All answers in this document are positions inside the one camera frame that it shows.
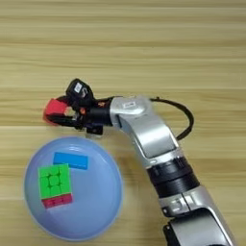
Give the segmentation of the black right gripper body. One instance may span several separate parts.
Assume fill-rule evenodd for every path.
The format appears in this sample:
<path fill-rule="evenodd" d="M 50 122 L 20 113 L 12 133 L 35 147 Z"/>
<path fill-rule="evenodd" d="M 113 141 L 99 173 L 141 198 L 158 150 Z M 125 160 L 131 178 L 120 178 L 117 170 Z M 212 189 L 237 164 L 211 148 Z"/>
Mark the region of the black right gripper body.
<path fill-rule="evenodd" d="M 112 97 L 92 99 L 90 102 L 75 102 L 72 109 L 76 112 L 76 125 L 80 128 L 111 126 Z"/>

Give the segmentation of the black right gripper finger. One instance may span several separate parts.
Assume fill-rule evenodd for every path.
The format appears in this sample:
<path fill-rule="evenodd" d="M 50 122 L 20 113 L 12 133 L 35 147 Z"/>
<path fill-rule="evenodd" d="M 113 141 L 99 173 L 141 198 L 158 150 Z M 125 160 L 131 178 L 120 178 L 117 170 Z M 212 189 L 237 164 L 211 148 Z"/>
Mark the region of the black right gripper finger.
<path fill-rule="evenodd" d="M 59 126 L 64 127 L 73 127 L 73 128 L 79 128 L 80 122 L 78 120 L 78 117 L 76 115 L 74 116 L 67 116 L 64 114 L 49 114 L 47 116 L 47 119 Z"/>
<path fill-rule="evenodd" d="M 66 95 L 58 97 L 57 100 L 59 102 L 65 103 L 68 107 L 71 107 L 73 105 L 73 101 Z"/>

